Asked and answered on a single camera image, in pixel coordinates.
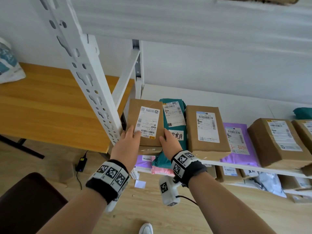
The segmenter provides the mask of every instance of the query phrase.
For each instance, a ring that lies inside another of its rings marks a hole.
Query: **power adapter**
[[[85,155],[83,157],[80,158],[78,165],[76,166],[75,170],[76,172],[83,172],[83,169],[85,167],[85,164],[87,163],[87,158],[86,158],[87,152],[85,153]]]

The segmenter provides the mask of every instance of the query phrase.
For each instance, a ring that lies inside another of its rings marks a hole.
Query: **metal shelving unit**
[[[301,30],[305,30],[303,34],[310,34],[307,22],[292,20],[298,15],[304,20],[312,20],[310,0],[301,0],[301,3],[291,7],[227,0],[30,1],[59,43],[68,68],[113,144],[119,140],[122,131],[117,108],[134,70],[136,98],[141,98],[144,88],[141,40],[312,57],[312,41],[295,36]],[[235,15],[234,20],[214,18],[225,9]],[[260,28],[252,25],[252,20],[270,16],[272,12],[278,18],[271,19]],[[248,32],[240,25],[233,25],[234,21],[243,19],[244,24],[251,28]],[[280,25],[287,20],[292,20],[289,23],[296,26],[295,33],[288,33]],[[279,26],[280,35],[276,34],[275,26]],[[133,39],[131,55],[112,94],[99,61],[99,47],[94,35]],[[210,164],[306,177],[301,171],[255,168],[217,161],[210,161]],[[136,179],[135,170],[131,176]]]

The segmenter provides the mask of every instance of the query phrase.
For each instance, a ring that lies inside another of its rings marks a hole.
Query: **wooden floor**
[[[49,161],[65,159],[77,163],[85,150],[27,140],[25,146],[42,153],[44,160],[33,157],[0,142],[0,196],[25,175],[42,171]],[[79,178],[84,185],[90,174],[105,161],[99,153],[88,152],[88,162]],[[154,233],[211,233],[199,208],[182,199],[174,207],[165,207],[158,189],[158,175],[141,173],[145,189],[134,188],[131,180],[113,212],[103,214],[93,233],[138,233],[145,222],[153,225]],[[68,200],[80,191],[78,181],[68,181],[68,187],[53,183]],[[268,192],[234,187],[227,188],[259,214],[277,233],[311,233],[312,205],[294,204],[290,199]],[[187,188],[180,187],[180,195],[192,198]]]

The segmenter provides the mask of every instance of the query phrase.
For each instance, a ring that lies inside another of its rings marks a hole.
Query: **purple plastic mailer bag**
[[[257,155],[247,133],[247,125],[226,122],[223,125],[232,153],[220,161],[257,167]]]
[[[152,159],[148,155],[138,155],[136,166],[152,169]]]

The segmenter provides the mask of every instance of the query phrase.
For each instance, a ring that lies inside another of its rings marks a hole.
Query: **white wall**
[[[0,36],[21,62],[66,68],[57,41],[28,0],[1,0]],[[130,39],[97,36],[105,74],[118,76]],[[144,43],[145,82],[300,103],[312,103],[311,58]]]

